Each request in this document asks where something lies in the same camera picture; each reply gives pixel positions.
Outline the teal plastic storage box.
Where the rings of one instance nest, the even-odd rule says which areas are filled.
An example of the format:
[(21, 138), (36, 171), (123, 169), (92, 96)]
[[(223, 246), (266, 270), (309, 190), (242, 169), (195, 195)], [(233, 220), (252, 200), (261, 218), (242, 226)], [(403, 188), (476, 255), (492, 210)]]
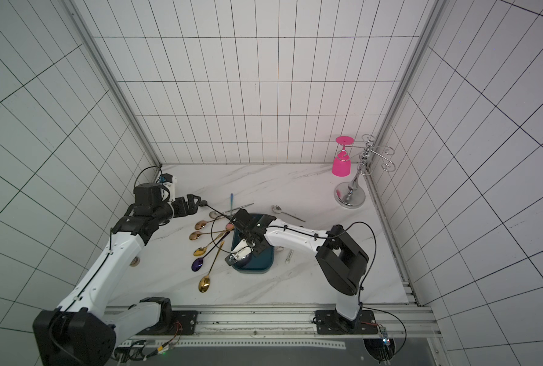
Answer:
[[(240, 231), (235, 231), (233, 234), (232, 253), (238, 251), (241, 248), (249, 246)], [(272, 247), (267, 248), (261, 252), (258, 256), (252, 254), (251, 261), (242, 268), (232, 266), (236, 271), (249, 274), (263, 274), (266, 273), (274, 263), (274, 249)]]

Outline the silver spoon pile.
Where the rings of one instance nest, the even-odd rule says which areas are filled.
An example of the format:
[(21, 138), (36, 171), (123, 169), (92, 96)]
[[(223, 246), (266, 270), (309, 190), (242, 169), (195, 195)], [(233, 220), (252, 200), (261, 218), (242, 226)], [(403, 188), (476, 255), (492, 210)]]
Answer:
[(209, 213), (209, 218), (211, 219), (215, 219), (216, 217), (218, 216), (232, 216), (234, 213), (237, 212), (237, 210), (240, 210), (242, 208), (246, 208), (246, 207), (249, 207), (249, 206), (252, 206), (253, 203), (251, 204), (245, 204), (245, 205), (242, 205), (242, 206), (239, 206), (237, 207), (235, 210), (226, 210), (226, 211), (216, 211), (216, 210), (212, 210), (210, 213)]

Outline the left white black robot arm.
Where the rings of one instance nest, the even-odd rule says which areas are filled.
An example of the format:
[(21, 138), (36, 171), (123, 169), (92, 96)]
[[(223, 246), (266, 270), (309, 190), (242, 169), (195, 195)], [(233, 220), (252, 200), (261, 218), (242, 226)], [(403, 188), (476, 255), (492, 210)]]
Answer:
[(33, 321), (44, 365), (104, 365), (114, 349), (132, 336), (171, 331), (172, 305), (165, 297), (147, 297), (115, 317), (107, 318), (105, 311), (152, 235), (174, 218), (196, 214), (201, 198), (173, 198), (167, 185), (154, 182), (137, 185), (134, 198), (85, 277), (56, 309), (41, 311)]

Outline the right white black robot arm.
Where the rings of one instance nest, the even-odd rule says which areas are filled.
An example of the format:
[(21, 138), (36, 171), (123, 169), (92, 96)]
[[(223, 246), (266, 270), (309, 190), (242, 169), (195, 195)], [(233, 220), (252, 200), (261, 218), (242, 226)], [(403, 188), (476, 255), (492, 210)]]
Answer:
[(243, 267), (264, 251), (283, 247), (313, 256), (328, 283), (338, 292), (335, 312), (350, 323), (361, 311), (359, 292), (369, 256), (341, 225), (320, 231), (288, 224), (274, 216), (238, 210), (231, 223), (242, 239), (226, 257)]

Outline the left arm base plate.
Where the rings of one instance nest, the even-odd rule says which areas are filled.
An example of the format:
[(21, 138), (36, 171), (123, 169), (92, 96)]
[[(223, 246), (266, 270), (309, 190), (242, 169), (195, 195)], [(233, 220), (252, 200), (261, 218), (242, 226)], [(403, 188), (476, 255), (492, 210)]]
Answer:
[(173, 337), (175, 334), (191, 336), (195, 334), (199, 313), (195, 310), (172, 311), (165, 318), (164, 329), (161, 334)]

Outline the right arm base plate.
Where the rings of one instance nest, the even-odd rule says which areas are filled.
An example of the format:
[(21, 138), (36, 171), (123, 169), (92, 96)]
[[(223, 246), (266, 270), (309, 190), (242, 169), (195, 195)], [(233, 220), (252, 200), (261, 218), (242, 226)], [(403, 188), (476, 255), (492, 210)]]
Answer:
[(325, 336), (378, 335), (380, 332), (371, 310), (361, 310), (355, 320), (348, 320), (336, 310), (317, 310), (313, 323), (317, 333)]

